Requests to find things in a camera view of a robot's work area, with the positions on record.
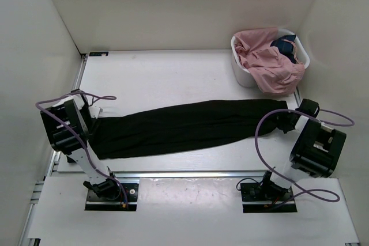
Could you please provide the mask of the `dark label sticker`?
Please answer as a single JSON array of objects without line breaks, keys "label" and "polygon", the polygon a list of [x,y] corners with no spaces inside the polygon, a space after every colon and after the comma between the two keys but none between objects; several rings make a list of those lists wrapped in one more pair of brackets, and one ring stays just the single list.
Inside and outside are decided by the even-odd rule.
[{"label": "dark label sticker", "polygon": [[108,51],[102,51],[102,52],[90,52],[89,56],[91,57],[100,57],[100,56],[108,56]]}]

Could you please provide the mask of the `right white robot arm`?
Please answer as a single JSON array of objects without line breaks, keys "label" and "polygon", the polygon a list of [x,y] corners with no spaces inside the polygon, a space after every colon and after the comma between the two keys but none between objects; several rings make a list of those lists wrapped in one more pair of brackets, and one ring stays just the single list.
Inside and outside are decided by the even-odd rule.
[{"label": "right white robot arm", "polygon": [[308,177],[329,177],[334,172],[340,158],[347,135],[330,128],[328,122],[317,119],[320,107],[312,104],[290,109],[277,109],[267,113],[259,121],[255,131],[255,148],[260,160],[265,164],[258,147],[258,135],[263,121],[274,117],[278,128],[284,133],[298,131],[297,138],[288,161],[278,172],[270,165],[263,176],[255,197],[262,200],[282,198],[293,184]]}]

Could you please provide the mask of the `pink trousers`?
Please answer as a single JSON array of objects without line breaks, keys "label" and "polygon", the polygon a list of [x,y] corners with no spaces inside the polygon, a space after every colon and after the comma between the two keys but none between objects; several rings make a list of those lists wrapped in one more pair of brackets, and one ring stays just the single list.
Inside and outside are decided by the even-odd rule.
[{"label": "pink trousers", "polygon": [[249,70],[257,87],[264,94],[292,94],[305,72],[298,60],[293,64],[277,47],[271,47],[278,27],[239,31],[236,52],[242,66]]}]

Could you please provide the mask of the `navy blue garment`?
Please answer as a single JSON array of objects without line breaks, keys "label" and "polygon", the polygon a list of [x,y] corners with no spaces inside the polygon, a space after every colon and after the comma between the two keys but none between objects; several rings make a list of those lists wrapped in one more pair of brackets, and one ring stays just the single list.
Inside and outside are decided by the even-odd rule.
[{"label": "navy blue garment", "polygon": [[278,51],[286,56],[293,64],[298,63],[297,46],[295,44],[296,35],[285,35],[272,41],[271,47],[277,47]]}]

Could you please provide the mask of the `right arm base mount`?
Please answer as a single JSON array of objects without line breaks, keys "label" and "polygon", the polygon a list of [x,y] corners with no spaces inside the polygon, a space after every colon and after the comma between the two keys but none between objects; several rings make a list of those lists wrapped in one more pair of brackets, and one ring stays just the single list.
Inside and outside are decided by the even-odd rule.
[{"label": "right arm base mount", "polygon": [[241,193],[243,213],[296,213],[293,192],[286,189],[274,189],[256,182],[244,182],[236,185]]}]

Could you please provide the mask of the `black trousers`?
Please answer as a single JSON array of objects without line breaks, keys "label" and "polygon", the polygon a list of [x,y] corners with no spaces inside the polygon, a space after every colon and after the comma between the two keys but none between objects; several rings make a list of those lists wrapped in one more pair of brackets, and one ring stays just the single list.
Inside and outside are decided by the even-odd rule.
[{"label": "black trousers", "polygon": [[253,137],[259,121],[287,102],[211,100],[88,119],[89,144],[101,160],[171,154],[227,145]]}]

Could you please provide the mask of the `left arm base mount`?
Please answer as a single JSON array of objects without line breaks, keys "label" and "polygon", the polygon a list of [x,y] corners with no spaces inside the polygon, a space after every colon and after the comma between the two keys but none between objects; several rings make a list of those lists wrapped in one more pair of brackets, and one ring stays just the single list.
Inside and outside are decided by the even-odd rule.
[{"label": "left arm base mount", "polygon": [[108,180],[103,184],[91,185],[84,181],[88,189],[85,201],[86,211],[136,211],[140,181],[126,179],[121,181],[124,188]]}]

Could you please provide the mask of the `white laundry basket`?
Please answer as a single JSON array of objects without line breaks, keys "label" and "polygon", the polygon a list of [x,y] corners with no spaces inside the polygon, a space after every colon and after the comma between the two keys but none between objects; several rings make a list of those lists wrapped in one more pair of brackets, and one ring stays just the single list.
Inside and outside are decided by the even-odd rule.
[{"label": "white laundry basket", "polygon": [[[310,57],[308,56],[306,50],[304,49],[299,37],[295,33],[287,29],[278,28],[277,32],[275,33],[273,41],[283,36],[288,36],[288,35],[290,36],[295,35],[294,43],[297,46],[297,50],[295,51],[296,56],[298,60],[302,62],[302,64],[304,65],[304,68],[307,69],[310,65]],[[238,42],[239,40],[236,38],[235,35],[233,35],[231,38],[231,51],[232,51],[232,56],[233,56],[233,62],[231,63],[232,68],[234,70],[235,77],[238,83],[245,88],[250,88],[250,87],[256,86],[256,82],[254,78],[251,76],[249,70],[246,69],[244,66],[242,66],[240,62],[240,59],[236,52],[236,44]]]}]

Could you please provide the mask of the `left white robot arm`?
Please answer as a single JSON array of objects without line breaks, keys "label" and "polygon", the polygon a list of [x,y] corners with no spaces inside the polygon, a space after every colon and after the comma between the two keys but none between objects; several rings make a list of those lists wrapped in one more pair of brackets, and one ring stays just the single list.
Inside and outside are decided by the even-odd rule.
[{"label": "left white robot arm", "polygon": [[122,185],[89,144],[89,128],[100,110],[91,113],[92,107],[82,94],[67,94],[37,102],[35,106],[40,111],[51,147],[75,162],[86,174],[83,186],[99,198],[115,200],[122,197]]}]

